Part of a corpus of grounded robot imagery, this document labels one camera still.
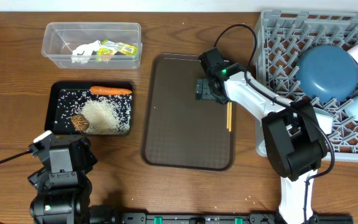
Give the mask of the wooden chopstick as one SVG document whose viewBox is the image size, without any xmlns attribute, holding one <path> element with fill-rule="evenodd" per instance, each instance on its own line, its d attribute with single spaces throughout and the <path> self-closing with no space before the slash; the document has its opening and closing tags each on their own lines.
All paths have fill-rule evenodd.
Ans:
<svg viewBox="0 0 358 224">
<path fill-rule="evenodd" d="M 227 120 L 226 120 L 226 128 L 229 129 L 230 127 L 230 102 L 227 103 Z"/>
<path fill-rule="evenodd" d="M 232 131 L 232 102 L 230 102 L 230 127 L 229 127 L 229 132 Z"/>
</svg>

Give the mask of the brown food scrap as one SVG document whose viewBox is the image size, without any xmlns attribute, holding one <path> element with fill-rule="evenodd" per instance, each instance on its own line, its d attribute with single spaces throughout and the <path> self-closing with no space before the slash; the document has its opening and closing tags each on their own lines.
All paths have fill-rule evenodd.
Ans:
<svg viewBox="0 0 358 224">
<path fill-rule="evenodd" d="M 82 114 L 76 114 L 72 116 L 71 123 L 79 132 L 85 132 L 90 126 L 89 121 Z"/>
</svg>

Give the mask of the white rice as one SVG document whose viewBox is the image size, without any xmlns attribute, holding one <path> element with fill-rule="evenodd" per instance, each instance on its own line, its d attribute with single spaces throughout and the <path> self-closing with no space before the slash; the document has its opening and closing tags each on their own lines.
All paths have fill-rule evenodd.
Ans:
<svg viewBox="0 0 358 224">
<path fill-rule="evenodd" d="M 55 134 L 126 135 L 131 128 L 131 95 L 94 95 L 87 89 L 61 90 L 49 130 Z M 85 132 L 77 131 L 71 117 L 82 114 L 89 121 Z"/>
</svg>

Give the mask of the orange carrot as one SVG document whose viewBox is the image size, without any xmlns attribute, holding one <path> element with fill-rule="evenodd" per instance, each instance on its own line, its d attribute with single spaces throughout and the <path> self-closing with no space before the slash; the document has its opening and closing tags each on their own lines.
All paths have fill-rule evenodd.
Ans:
<svg viewBox="0 0 358 224">
<path fill-rule="evenodd" d="M 131 95 L 132 91 L 125 88 L 112 88 L 105 86 L 92 86 L 90 93 L 94 95 Z"/>
</svg>

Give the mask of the white tissue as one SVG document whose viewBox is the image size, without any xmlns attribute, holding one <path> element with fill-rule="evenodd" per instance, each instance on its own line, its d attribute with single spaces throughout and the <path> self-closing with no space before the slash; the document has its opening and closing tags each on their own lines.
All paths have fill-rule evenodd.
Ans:
<svg viewBox="0 0 358 224">
<path fill-rule="evenodd" d="M 71 55 L 71 61 L 73 63 L 85 64 L 91 59 L 93 53 L 97 52 L 101 48 L 101 41 L 96 40 L 90 44 L 83 44 L 77 47 Z"/>
</svg>

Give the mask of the yellow green snack wrapper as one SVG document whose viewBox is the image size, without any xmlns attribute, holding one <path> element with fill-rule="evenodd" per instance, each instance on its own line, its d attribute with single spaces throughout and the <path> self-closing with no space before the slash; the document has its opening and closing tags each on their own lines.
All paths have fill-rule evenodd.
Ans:
<svg viewBox="0 0 358 224">
<path fill-rule="evenodd" d="M 103 40 L 101 42 L 101 48 L 96 52 L 99 57 L 96 60 L 98 62 L 108 62 L 115 55 L 133 56 L 137 53 L 137 47 L 129 45 L 123 42 L 112 42 L 110 40 Z"/>
</svg>

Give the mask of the dark blue plate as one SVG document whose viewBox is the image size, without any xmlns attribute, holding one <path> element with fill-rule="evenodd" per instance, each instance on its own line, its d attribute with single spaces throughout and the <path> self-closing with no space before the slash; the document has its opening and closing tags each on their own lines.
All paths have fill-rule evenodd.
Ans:
<svg viewBox="0 0 358 224">
<path fill-rule="evenodd" d="M 300 90 L 309 98 L 327 103 L 344 101 L 356 89 L 358 67 L 349 53 L 332 45 L 320 45 L 304 52 L 296 62 Z"/>
</svg>

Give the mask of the light blue bowl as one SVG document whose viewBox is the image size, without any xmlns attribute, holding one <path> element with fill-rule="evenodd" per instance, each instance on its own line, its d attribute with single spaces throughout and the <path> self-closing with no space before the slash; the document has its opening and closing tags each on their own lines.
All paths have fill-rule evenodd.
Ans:
<svg viewBox="0 0 358 224">
<path fill-rule="evenodd" d="M 330 113 L 325 110 L 314 107 L 314 112 L 318 120 L 320 128 L 323 130 L 324 134 L 331 134 L 333 131 L 333 117 Z"/>
</svg>

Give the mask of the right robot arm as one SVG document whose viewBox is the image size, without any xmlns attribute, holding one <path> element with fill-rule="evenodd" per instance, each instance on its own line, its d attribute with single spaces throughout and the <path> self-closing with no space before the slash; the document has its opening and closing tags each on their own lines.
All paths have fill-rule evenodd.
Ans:
<svg viewBox="0 0 358 224">
<path fill-rule="evenodd" d="M 269 163 L 281 178 L 278 212 L 283 221 L 309 223 L 313 180 L 328 153 L 326 135 L 311 104 L 275 94 L 238 63 L 217 62 L 202 68 L 212 99 L 236 102 L 262 123 Z"/>
</svg>

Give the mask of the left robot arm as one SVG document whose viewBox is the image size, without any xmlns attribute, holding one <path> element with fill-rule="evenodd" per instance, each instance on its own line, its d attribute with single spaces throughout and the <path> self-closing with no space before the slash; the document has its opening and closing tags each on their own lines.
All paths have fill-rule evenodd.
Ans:
<svg viewBox="0 0 358 224">
<path fill-rule="evenodd" d="M 37 190 L 30 204 L 34 223 L 120 223 L 121 216 L 106 205 L 90 206 L 92 184 L 87 173 L 98 162 L 90 140 L 81 135 L 57 137 L 46 131 L 29 146 L 43 167 L 28 176 Z"/>
</svg>

